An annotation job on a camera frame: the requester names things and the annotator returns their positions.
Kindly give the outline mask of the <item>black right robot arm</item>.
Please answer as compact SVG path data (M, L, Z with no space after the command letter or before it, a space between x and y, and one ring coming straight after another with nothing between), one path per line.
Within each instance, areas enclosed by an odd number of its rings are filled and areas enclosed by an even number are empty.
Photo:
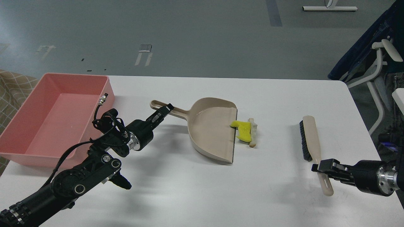
M394 160L361 160L350 166L336 159L326 159L313 164L311 170L364 193L390 196L399 189L403 190L403 137L385 133L379 135L378 140L396 154Z

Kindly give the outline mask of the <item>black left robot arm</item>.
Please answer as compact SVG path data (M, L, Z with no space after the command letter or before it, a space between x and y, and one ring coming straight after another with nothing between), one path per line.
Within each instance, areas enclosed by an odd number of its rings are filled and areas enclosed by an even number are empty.
M38 191L1 212L2 227L38 227L61 210L71 209L75 201L99 183L112 182L129 190L130 182L120 174L122 162L112 157L112 149L120 157L131 151L142 150L153 139L153 130L173 111L172 104L164 104L146 120L136 119L125 125L116 109L110 109L97 118L108 94L98 101L93 127L102 132L97 139L75 144L60 157L52 174ZM58 172L62 163L76 148L89 144L87 157L71 169Z

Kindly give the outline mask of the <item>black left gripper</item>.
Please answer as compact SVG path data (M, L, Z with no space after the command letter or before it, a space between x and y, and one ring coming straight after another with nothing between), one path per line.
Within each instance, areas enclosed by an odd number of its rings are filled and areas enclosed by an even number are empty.
M153 139L153 128L156 128L164 118L172 112L174 106L165 104L150 115L145 121L136 119L126 126L130 134L128 147L134 151L140 151Z

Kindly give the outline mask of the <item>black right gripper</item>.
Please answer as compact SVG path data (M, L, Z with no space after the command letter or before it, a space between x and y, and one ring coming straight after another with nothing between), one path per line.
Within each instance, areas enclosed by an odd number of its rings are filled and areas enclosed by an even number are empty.
M379 184L379 171L385 168L385 161L361 160L355 165L343 165L336 159L326 159L313 164L311 171L326 174L343 184L355 186L361 192L387 196Z

